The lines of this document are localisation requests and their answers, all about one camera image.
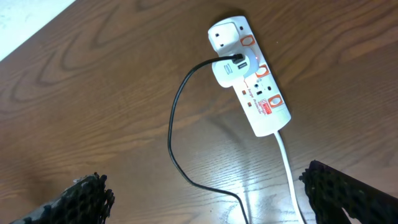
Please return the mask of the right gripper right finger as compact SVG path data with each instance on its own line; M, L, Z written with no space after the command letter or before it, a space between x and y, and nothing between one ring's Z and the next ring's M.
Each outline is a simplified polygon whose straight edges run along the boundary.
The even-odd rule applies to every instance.
M320 161L299 177L317 223L397 223L397 198Z

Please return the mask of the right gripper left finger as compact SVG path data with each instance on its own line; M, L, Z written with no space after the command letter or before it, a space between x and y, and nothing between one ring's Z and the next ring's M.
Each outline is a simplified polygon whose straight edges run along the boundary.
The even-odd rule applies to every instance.
M105 224L115 201L106 180L96 172L77 179L59 197L10 224Z

